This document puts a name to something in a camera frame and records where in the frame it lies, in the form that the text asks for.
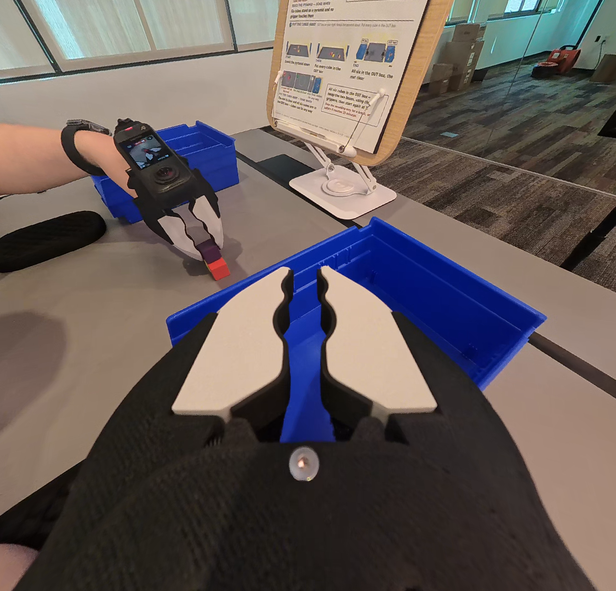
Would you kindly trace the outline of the large gridded window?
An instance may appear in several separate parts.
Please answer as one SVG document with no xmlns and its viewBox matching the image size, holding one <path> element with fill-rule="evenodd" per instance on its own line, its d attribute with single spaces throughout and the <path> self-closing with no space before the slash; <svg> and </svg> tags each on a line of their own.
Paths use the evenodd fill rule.
<svg viewBox="0 0 616 591">
<path fill-rule="evenodd" d="M 280 0 L 1 0 L 1 80 L 272 46 Z"/>
</svg>

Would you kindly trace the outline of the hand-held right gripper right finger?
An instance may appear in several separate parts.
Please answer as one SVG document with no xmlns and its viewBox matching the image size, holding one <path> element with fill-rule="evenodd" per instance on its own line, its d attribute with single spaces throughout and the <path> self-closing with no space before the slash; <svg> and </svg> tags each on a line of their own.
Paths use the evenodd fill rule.
<svg viewBox="0 0 616 591">
<path fill-rule="evenodd" d="M 404 441 L 404 423 L 439 420 L 437 401 L 409 348 L 404 316 L 357 282 L 323 266 L 317 273 L 325 335 L 320 397 L 337 442 L 350 441 L 363 421 Z"/>
</svg>

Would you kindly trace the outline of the black padded wrist rest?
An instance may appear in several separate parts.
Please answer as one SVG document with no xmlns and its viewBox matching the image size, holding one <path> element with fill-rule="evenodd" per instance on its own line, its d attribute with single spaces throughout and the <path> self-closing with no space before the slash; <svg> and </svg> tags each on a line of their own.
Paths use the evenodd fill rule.
<svg viewBox="0 0 616 591">
<path fill-rule="evenodd" d="M 1 515 L 1 543 L 41 550 L 64 509 L 79 462 Z"/>
<path fill-rule="evenodd" d="M 20 228 L 1 237 L 1 273 L 20 271 L 84 248 L 106 231 L 103 217 L 88 210 Z"/>
</svg>

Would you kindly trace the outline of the blue plastic bin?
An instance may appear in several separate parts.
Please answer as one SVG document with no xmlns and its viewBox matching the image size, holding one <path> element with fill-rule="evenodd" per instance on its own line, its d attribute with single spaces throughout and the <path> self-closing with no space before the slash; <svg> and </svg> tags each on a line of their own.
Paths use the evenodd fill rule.
<svg viewBox="0 0 616 591">
<path fill-rule="evenodd" d="M 398 228 L 372 218 L 167 317 L 172 345 L 208 313 L 282 266 L 294 272 L 288 341 L 291 396 L 281 442 L 334 441 L 319 393 L 317 270 L 330 266 L 406 316 L 484 390 L 546 320 L 537 309 Z"/>
<path fill-rule="evenodd" d="M 215 192 L 239 183 L 235 139 L 210 125 L 196 121 L 194 125 L 176 125 L 158 131 L 161 138 L 191 169 L 198 169 Z M 92 178 L 103 203 L 114 218 L 125 218 L 130 224 L 142 220 L 133 198 L 106 176 Z"/>
</svg>

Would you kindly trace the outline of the person's right forearm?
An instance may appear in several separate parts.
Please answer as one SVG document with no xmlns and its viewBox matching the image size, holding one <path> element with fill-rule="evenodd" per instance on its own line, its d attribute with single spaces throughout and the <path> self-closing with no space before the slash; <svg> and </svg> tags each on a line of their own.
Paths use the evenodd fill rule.
<svg viewBox="0 0 616 591">
<path fill-rule="evenodd" d="M 18 544 L 1 544 L 1 590 L 13 590 L 39 552 Z"/>
</svg>

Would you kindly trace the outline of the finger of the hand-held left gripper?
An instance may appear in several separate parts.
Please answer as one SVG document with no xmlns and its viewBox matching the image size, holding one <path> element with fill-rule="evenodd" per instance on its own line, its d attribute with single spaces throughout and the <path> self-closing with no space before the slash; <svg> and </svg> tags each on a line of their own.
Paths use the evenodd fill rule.
<svg viewBox="0 0 616 591">
<path fill-rule="evenodd" d="M 192 214 L 202 223 L 217 250 L 221 250 L 224 247 L 224 231 L 218 201 L 192 201 Z"/>
<path fill-rule="evenodd" d="M 203 261 L 194 241 L 187 233 L 184 220 L 177 213 L 166 214 L 158 219 L 158 224 L 169 238 L 169 243 L 184 255 L 191 257 L 199 262 Z"/>
</svg>

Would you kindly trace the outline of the small cardboard box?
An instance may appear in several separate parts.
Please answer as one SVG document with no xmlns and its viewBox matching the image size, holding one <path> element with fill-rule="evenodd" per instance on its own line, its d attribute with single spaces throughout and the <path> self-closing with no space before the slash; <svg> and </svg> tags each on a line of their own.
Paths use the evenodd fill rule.
<svg viewBox="0 0 616 591">
<path fill-rule="evenodd" d="M 432 66 L 428 87 L 429 95 L 437 96 L 447 93 L 453 69 L 454 65 L 450 63 L 436 63 Z"/>
</svg>

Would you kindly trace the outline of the person's left forearm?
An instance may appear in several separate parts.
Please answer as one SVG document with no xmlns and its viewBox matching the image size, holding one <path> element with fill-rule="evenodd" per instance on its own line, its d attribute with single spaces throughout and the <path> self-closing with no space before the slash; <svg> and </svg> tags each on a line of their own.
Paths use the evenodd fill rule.
<svg viewBox="0 0 616 591">
<path fill-rule="evenodd" d="M 60 130 L 1 125 L 1 195 L 24 195 L 61 187 L 87 173 L 65 153 Z"/>
</svg>

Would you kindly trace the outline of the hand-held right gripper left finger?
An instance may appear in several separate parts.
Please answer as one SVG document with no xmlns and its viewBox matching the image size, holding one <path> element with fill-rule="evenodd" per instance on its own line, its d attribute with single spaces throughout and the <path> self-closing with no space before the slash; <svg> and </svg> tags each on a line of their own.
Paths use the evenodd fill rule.
<svg viewBox="0 0 616 591">
<path fill-rule="evenodd" d="M 291 395 L 289 305 L 294 273 L 282 266 L 233 296 L 212 326 L 173 402 L 180 417 L 246 420 L 280 442 Z"/>
</svg>

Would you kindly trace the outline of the red air mover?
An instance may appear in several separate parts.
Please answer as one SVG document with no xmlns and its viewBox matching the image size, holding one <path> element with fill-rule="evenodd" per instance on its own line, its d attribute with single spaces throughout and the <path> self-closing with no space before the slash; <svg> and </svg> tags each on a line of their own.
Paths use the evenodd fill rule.
<svg viewBox="0 0 616 591">
<path fill-rule="evenodd" d="M 533 79 L 549 79 L 566 74 L 573 69 L 580 55 L 581 49 L 573 45 L 556 48 L 545 62 L 535 64 L 530 75 Z"/>
</svg>

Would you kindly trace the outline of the black wristwatch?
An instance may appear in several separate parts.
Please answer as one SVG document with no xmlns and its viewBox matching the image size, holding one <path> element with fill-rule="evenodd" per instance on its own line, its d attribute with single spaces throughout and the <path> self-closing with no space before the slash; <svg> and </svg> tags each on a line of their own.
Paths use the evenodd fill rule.
<svg viewBox="0 0 616 591">
<path fill-rule="evenodd" d="M 91 177 L 102 177 L 106 173 L 98 166 L 90 163 L 78 151 L 75 145 L 75 135 L 78 132 L 93 132 L 111 136 L 108 128 L 84 119 L 69 119 L 60 133 L 62 148 L 68 159 L 80 170 Z"/>
</svg>

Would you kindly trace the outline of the large cardboard box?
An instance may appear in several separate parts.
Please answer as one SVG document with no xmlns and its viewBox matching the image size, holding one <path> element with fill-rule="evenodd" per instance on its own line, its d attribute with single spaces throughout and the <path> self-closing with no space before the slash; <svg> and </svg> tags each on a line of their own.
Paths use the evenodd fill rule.
<svg viewBox="0 0 616 591">
<path fill-rule="evenodd" d="M 460 42 L 450 41 L 440 56 L 440 62 L 452 65 L 449 79 L 449 92 L 465 90 L 479 61 L 484 41 Z"/>
</svg>

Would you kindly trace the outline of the person's left hand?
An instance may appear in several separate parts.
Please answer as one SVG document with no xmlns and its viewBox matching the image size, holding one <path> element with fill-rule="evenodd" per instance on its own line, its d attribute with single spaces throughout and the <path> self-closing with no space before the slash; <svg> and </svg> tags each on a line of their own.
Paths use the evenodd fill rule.
<svg viewBox="0 0 616 591">
<path fill-rule="evenodd" d="M 89 157 L 92 159 L 94 167 L 98 169 L 95 176 L 108 177 L 131 198 L 136 198 L 136 192 L 128 185 L 129 165 L 119 154 L 113 139 L 104 136 L 101 140 L 95 142 L 93 149 L 93 154 Z"/>
</svg>

